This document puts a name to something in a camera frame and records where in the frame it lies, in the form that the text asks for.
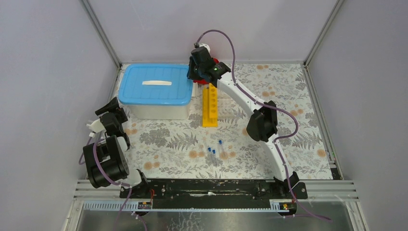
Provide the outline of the white plastic storage bin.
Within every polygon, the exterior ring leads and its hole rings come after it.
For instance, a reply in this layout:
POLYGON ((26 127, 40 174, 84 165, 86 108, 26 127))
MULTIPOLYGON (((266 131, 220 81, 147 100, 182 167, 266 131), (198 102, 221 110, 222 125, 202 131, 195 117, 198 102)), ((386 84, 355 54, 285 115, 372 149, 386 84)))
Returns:
POLYGON ((197 85, 140 85, 119 91, 119 101, 129 107, 136 118, 183 120, 191 112, 197 85))

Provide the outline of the blue plastic bin lid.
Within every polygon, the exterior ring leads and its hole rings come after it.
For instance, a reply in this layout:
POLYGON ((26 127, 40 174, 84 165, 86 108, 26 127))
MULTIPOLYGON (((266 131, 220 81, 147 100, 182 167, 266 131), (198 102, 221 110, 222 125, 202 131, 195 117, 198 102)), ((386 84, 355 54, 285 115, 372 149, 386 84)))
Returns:
POLYGON ((131 64, 123 75, 118 100, 125 105, 185 106, 193 81, 186 64, 131 64))

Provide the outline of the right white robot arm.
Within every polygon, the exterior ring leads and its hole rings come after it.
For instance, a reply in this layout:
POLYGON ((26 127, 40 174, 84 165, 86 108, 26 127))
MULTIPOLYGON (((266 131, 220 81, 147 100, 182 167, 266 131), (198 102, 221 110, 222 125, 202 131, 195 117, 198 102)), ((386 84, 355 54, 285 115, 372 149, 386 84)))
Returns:
POLYGON ((223 62, 216 63, 204 46, 195 45, 191 51, 187 77, 205 80, 230 96, 249 116, 247 134, 259 141, 265 153, 272 158, 272 172, 277 183, 276 192, 288 198, 295 192, 299 182, 297 173, 288 165, 278 135, 278 115, 280 111, 273 101, 266 102, 250 92, 235 76, 233 69, 223 62))

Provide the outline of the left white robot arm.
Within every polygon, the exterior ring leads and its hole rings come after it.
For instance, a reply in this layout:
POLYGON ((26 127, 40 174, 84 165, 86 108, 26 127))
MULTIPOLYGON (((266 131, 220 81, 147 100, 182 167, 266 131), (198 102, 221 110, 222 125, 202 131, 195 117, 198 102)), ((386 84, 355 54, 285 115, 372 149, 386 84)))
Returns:
POLYGON ((124 152, 130 149, 130 140, 123 129, 128 121, 116 97, 95 111, 98 119, 86 124, 91 138, 104 135, 83 147, 83 158, 91 185, 94 188, 121 185, 138 198, 149 193, 149 185, 140 170, 129 168, 124 152))

